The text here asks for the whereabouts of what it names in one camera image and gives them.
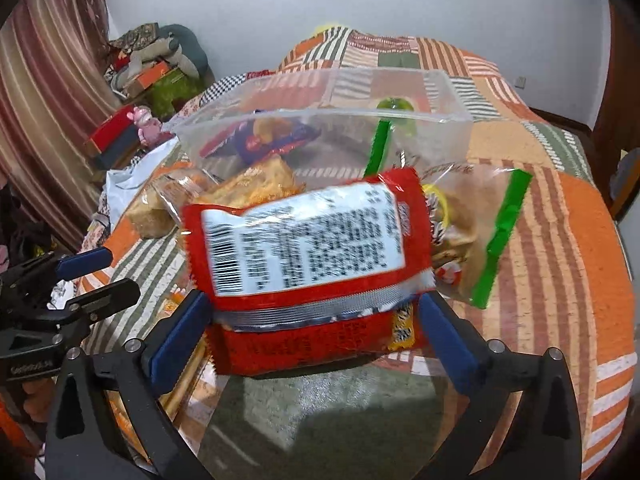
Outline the orange fried snack bag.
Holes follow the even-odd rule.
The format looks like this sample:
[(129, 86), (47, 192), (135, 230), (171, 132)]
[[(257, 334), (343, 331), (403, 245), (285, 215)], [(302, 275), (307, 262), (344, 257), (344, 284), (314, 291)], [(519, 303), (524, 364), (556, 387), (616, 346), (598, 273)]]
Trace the orange fried snack bag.
[(151, 183), (160, 203), (177, 224), (182, 222), (181, 211), (184, 206), (218, 184), (221, 184), (219, 178), (204, 169), (193, 167), (171, 170)]

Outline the blue chip snack bag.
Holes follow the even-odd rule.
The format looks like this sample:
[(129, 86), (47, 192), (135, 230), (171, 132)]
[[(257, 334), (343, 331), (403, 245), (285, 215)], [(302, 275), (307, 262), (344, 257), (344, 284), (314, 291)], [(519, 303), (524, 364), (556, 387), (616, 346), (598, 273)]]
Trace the blue chip snack bag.
[(238, 155), (245, 165), (253, 165), (271, 155), (288, 154), (318, 136), (318, 128), (297, 118), (252, 118), (223, 128), (198, 154), (203, 158), (216, 154)]

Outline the puffed rice cake pack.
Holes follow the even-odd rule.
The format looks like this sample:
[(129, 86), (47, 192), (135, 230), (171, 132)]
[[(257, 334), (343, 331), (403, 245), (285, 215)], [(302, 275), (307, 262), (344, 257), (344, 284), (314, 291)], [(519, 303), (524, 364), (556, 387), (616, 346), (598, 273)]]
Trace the puffed rice cake pack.
[(296, 181), (286, 162), (272, 155), (200, 194), (192, 203), (244, 209), (304, 191), (305, 185)]

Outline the red snack bag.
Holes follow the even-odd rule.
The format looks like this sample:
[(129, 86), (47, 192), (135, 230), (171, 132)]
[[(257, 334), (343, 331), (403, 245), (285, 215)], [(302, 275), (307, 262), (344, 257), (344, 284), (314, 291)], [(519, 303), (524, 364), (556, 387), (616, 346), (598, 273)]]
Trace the red snack bag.
[(385, 352), (396, 311), (435, 286), (430, 213), (410, 167), (244, 209), (190, 204), (183, 225), (225, 375)]

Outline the zip bag green seal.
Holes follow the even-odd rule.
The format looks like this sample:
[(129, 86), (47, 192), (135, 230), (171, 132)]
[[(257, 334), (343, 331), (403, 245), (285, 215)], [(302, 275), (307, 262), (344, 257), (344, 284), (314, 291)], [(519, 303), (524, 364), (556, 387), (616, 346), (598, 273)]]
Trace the zip bag green seal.
[(486, 309), (533, 176), (484, 162), (418, 162), (401, 148), (392, 154), (398, 122), (384, 118), (374, 130), (367, 176), (412, 167), (420, 177), (431, 218), (436, 287), (446, 296)]

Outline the green jelly cup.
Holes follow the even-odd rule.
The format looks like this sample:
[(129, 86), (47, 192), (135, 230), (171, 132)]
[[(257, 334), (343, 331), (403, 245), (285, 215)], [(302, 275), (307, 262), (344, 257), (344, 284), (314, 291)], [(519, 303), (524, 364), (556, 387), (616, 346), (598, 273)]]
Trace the green jelly cup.
[(399, 96), (388, 96), (378, 102), (378, 110), (391, 110), (393, 114), (386, 116), (390, 122), (390, 128), (399, 131), (406, 136), (416, 136), (416, 121), (411, 117), (414, 113), (413, 104)]

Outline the sponge cake block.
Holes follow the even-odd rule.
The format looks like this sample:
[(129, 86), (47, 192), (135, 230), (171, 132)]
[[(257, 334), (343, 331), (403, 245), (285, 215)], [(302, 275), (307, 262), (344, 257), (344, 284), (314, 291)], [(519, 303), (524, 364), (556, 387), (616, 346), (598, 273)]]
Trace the sponge cake block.
[(161, 238), (175, 229), (175, 221), (154, 188), (145, 188), (132, 202), (125, 218), (141, 238)]

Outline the dark grey box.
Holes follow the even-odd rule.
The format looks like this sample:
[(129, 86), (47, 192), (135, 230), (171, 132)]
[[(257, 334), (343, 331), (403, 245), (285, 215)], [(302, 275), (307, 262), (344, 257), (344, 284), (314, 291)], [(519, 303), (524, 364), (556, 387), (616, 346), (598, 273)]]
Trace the dark grey box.
[(93, 166), (99, 170), (122, 169), (139, 148), (138, 127), (131, 124), (101, 154), (93, 157)]

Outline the red gift box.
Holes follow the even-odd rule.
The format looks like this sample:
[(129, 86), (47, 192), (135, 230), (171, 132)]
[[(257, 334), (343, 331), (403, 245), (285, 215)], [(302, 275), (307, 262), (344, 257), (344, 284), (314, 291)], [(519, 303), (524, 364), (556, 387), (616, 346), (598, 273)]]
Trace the red gift box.
[(129, 115), (133, 112), (134, 104), (127, 104), (98, 125), (84, 143), (86, 154), (89, 157), (96, 157), (104, 153), (132, 125)]

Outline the pink plush toy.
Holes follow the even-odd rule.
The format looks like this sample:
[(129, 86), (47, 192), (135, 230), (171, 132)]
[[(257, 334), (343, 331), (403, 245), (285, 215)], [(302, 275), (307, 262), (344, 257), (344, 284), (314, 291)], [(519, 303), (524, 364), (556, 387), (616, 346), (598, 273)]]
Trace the pink plush toy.
[(162, 123), (153, 116), (152, 110), (146, 106), (134, 106), (127, 113), (127, 118), (137, 128), (140, 144), (146, 148), (156, 145), (162, 132)]

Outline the striped brown curtain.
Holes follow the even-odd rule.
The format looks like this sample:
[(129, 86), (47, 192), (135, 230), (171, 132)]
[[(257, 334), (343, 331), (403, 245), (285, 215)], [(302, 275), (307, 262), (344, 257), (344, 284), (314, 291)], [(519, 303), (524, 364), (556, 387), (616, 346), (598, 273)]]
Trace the striped brown curtain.
[(76, 250), (99, 193), (85, 143), (116, 110), (105, 0), (17, 0), (1, 26), (1, 173)]

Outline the checkered patchwork quilt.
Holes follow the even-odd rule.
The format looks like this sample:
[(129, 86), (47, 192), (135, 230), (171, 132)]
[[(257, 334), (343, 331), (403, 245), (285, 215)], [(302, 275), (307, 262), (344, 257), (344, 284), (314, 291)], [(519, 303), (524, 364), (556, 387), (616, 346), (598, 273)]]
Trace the checkered patchwork quilt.
[(194, 98), (186, 102), (186, 104), (183, 105), (182, 109), (179, 110), (177, 114), (175, 114), (175, 118), (189, 117), (205, 104), (212, 102), (213, 100), (216, 100), (221, 96), (224, 96), (226, 93), (230, 92), (236, 87), (239, 87), (240, 84), (244, 84), (245, 81), (265, 76), (271, 76), (275, 73), (276, 72), (274, 70), (260, 70), (259, 72), (246, 72), (235, 76), (225, 76), (224, 78), (215, 81), (203, 92), (201, 92), (197, 96), (194, 96)]

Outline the pile of pillows and clothes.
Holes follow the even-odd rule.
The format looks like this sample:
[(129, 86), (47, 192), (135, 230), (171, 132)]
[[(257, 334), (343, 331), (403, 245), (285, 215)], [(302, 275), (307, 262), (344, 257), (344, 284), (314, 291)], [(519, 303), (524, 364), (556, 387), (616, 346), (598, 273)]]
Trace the pile of pillows and clothes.
[(130, 29), (110, 42), (114, 55), (105, 79), (114, 93), (133, 98), (143, 87), (139, 77), (145, 70), (164, 62), (192, 79), (209, 73), (208, 58), (190, 28), (179, 24), (148, 23)]

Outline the clear plastic storage bin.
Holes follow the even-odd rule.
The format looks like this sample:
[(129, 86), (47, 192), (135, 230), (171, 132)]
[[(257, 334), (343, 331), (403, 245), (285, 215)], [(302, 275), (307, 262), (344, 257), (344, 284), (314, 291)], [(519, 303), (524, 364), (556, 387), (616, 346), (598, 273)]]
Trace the clear plastic storage bin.
[(194, 165), (227, 180), (254, 164), (245, 165), (238, 155), (201, 157), (208, 140), (252, 118), (297, 118), (320, 136), (279, 156), (308, 188), (323, 188), (363, 176), (376, 125), (393, 114), (376, 108), (388, 96), (409, 100), (416, 121), (416, 136), (393, 135), (392, 154), (403, 148), (432, 165), (465, 158), (472, 117), (441, 70), (342, 67), (250, 79), (180, 120), (174, 131)]

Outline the wall power outlet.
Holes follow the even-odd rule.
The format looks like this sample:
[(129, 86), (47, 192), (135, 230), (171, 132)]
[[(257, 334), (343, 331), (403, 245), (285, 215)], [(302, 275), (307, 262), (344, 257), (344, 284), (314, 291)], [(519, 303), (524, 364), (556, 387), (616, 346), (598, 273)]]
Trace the wall power outlet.
[(514, 87), (518, 89), (526, 88), (526, 78), (524, 76), (518, 76), (514, 81)]

